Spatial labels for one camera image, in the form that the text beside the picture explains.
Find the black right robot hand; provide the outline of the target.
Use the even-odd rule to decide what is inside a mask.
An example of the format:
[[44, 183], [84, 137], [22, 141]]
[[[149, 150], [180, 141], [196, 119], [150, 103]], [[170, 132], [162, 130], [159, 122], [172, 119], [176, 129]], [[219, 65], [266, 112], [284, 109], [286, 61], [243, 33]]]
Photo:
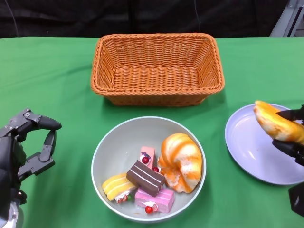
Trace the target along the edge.
[[[280, 111], [277, 114], [289, 121], [302, 120], [302, 124], [304, 124], [304, 105], [302, 105], [300, 109]], [[272, 141], [272, 144], [281, 152], [295, 158], [296, 163], [301, 166], [304, 165], [303, 145], [295, 142], [283, 142], [276, 139]]]

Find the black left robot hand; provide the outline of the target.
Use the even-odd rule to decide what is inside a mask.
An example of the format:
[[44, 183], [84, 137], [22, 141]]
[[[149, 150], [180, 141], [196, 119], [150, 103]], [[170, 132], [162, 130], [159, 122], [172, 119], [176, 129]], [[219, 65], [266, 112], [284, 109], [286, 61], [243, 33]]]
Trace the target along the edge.
[[[8, 215], [12, 201], [26, 203], [27, 195], [20, 190], [21, 183], [31, 175], [39, 175], [55, 165], [52, 157], [57, 130], [62, 127], [58, 121], [25, 109], [12, 117], [0, 129], [0, 215]], [[29, 157], [21, 145], [31, 131], [48, 130], [42, 150]]]

